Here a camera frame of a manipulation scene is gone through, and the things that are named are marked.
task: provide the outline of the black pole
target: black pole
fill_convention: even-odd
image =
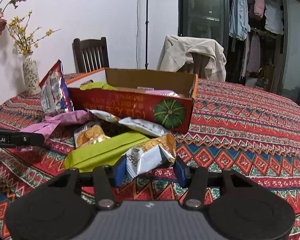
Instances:
[[[146,9],[146,69],[148,69],[148,3],[149,3],[149,0],[147,0],[147,9]]]

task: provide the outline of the glass panel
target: glass panel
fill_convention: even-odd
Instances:
[[[184,0],[183,36],[215,39],[224,32],[224,0]]]
[[[281,95],[297,101],[300,94],[300,2],[287,0],[288,47]]]

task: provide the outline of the closet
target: closet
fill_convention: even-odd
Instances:
[[[299,103],[300,0],[240,0],[240,6],[244,17],[238,0],[179,0],[178,35],[218,41],[227,82]]]

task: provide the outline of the white ceramic vase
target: white ceramic vase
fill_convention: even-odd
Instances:
[[[32,58],[32,52],[24,56],[22,70],[28,95],[33,96],[39,94],[41,92],[39,87],[39,75],[37,63]]]

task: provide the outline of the tablecloth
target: tablecloth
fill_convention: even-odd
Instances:
[[[24,93],[0,106],[0,127],[20,130],[44,117],[39,96]],[[58,127],[45,147],[20,153],[0,148],[0,236],[9,204],[65,170],[76,126]],[[220,172],[232,168],[288,201],[296,212],[290,239],[300,239],[300,107],[289,99],[242,85],[199,80],[189,132],[174,134],[177,154],[188,164]],[[116,200],[183,201],[187,190],[172,169],[158,169],[113,189]],[[209,188],[205,203],[219,197]],[[93,189],[82,198],[93,203]]]

